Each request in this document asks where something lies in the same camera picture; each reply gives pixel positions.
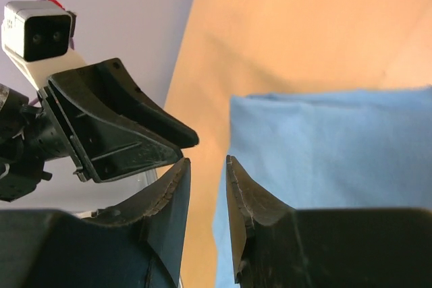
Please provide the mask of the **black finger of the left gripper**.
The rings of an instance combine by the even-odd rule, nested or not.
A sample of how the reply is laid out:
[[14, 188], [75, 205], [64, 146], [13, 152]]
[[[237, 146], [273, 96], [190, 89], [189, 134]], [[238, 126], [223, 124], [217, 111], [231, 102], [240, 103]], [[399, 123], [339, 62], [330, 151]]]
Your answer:
[[138, 123], [180, 148], [198, 145], [198, 134], [153, 102], [135, 83], [120, 59], [96, 64], [102, 101], [118, 115]]

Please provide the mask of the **light blue long sleeve shirt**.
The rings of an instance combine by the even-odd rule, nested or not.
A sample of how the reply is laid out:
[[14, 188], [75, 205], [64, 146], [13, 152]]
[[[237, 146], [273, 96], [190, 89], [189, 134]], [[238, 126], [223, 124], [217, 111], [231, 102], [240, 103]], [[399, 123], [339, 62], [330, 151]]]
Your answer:
[[[431, 212], [431, 89], [235, 96], [234, 156], [260, 186], [298, 210], [423, 208]], [[213, 235], [217, 287], [234, 280], [226, 166]]]

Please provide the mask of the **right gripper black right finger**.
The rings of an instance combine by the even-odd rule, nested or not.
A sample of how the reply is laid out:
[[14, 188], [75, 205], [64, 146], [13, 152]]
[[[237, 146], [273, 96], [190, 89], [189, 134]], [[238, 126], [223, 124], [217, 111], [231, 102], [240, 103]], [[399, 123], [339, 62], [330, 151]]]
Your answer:
[[431, 212], [298, 210], [226, 158], [234, 280], [241, 287], [430, 287]]

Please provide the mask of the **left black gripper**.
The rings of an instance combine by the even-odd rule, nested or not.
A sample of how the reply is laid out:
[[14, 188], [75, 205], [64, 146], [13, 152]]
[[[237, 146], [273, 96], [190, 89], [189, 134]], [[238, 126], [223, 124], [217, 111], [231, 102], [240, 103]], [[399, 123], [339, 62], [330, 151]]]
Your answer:
[[81, 180], [111, 182], [176, 163], [178, 146], [118, 115], [101, 100], [96, 65], [53, 74], [41, 106], [1, 85], [1, 200], [52, 178], [45, 163], [73, 156]]

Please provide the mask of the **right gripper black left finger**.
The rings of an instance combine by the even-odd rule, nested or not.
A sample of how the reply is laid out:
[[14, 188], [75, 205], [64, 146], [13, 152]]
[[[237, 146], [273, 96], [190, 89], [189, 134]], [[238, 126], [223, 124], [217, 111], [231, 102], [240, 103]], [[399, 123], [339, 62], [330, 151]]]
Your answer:
[[2, 287], [177, 287], [190, 160], [95, 217], [1, 212]]

